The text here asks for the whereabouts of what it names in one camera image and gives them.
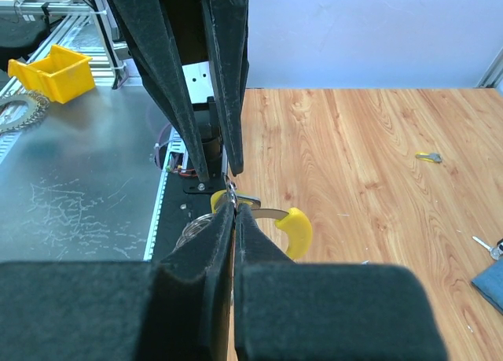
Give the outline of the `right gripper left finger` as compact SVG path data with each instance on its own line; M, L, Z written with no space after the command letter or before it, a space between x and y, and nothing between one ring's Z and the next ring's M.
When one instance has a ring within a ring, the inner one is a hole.
M1 265L4 360L224 360L235 209L152 262Z

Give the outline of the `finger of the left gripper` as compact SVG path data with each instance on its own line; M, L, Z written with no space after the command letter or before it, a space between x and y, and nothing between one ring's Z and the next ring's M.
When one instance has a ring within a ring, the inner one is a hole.
M233 175L244 170L241 110L248 77L248 0L204 0L211 82Z
M209 171L170 21L160 0L108 0L145 88L182 136L201 181Z

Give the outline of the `yellow tagged key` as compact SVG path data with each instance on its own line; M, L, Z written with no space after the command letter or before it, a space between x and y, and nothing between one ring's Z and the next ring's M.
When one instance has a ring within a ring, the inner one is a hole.
M258 197L253 197L240 192L228 193L226 190L220 190L211 195L211 211L216 213L227 201L231 201L235 207L239 204L247 204L251 207L251 209L261 208L261 201Z

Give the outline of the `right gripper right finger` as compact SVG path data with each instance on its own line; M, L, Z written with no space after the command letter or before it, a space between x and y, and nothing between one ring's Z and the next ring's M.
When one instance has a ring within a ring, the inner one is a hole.
M296 263L236 217L234 346L241 360L445 360L428 296L407 268Z

